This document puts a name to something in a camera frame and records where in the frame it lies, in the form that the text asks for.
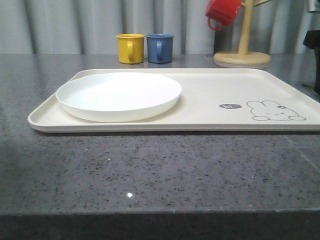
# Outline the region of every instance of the wooden pole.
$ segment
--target wooden pole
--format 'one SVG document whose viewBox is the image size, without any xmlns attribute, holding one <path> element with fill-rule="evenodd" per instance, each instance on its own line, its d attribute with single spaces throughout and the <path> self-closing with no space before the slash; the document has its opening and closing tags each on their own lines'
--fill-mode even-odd
<svg viewBox="0 0 320 240">
<path fill-rule="evenodd" d="M 261 0 L 261 1 L 258 1 L 254 6 L 258 7 L 258 6 L 262 5 L 262 4 L 265 4 L 265 3 L 270 2 L 270 1 L 272 1 L 272 0 Z"/>
<path fill-rule="evenodd" d="M 256 0 L 246 0 L 244 7 L 244 19 L 242 32 L 239 43 L 238 54 L 240 56 L 248 55 L 249 51 L 249 42 L 252 28 L 252 21 L 254 18 Z"/>
</svg>

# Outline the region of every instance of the plate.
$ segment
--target plate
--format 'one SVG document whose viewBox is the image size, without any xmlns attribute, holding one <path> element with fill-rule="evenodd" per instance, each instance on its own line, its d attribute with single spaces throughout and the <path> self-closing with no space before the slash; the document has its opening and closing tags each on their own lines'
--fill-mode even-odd
<svg viewBox="0 0 320 240">
<path fill-rule="evenodd" d="M 181 91 L 177 81 L 163 75 L 113 72 L 67 82 L 55 96 L 63 109 L 75 117 L 123 123 L 168 111 L 176 104 Z"/>
</svg>

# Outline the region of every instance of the bunny illustration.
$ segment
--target bunny illustration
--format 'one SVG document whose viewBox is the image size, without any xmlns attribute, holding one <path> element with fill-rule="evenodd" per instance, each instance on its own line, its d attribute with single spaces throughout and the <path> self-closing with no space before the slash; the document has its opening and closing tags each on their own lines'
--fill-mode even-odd
<svg viewBox="0 0 320 240">
<path fill-rule="evenodd" d="M 289 121 L 306 120 L 305 117 L 275 101 L 248 101 L 246 103 L 250 108 L 250 112 L 254 115 L 253 120 L 256 121 Z"/>
</svg>

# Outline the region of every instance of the gray curtain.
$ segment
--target gray curtain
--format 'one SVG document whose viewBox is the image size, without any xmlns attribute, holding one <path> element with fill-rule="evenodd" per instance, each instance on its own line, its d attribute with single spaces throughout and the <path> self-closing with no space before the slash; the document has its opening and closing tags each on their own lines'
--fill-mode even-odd
<svg viewBox="0 0 320 240">
<path fill-rule="evenodd" d="M 308 30 L 320 14 L 307 0 L 273 0 L 255 8 L 250 50 L 305 53 Z M 115 35 L 174 34 L 174 54 L 237 50 L 244 9 L 215 32 L 207 26 L 209 0 L 0 0 L 0 54 L 117 54 Z"/>
</svg>

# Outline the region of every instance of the gray speckled countertop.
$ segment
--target gray speckled countertop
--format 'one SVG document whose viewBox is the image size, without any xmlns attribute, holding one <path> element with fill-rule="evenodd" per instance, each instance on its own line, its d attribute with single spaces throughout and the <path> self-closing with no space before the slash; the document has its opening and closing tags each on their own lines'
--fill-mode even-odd
<svg viewBox="0 0 320 240">
<path fill-rule="evenodd" d="M 315 65 L 312 54 L 279 54 L 262 70 L 320 102 L 312 88 Z M 230 239 L 272 239 L 270 232 L 259 237 L 272 228 L 266 222 L 284 226 L 274 226 L 278 235 L 288 228 L 292 236 L 320 238 L 318 132 L 49 134 L 29 126 L 28 114 L 77 72 L 113 68 L 221 66 L 210 55 L 135 65 L 119 63 L 116 55 L 0 55 L 1 240 L 187 239 L 179 231 L 188 239 L 208 239 L 242 223 L 256 229 L 239 227 Z M 137 226 L 133 218 L 139 218 Z M 106 230 L 104 221 L 119 224 Z M 210 226 L 215 221 L 224 223 L 219 231 Z M 148 223 L 148 232 L 132 232 L 138 222 Z M 83 238 L 78 228 L 79 235 L 70 231 L 81 224 L 87 226 Z M 301 225 L 300 235 L 292 231 Z"/>
</svg>

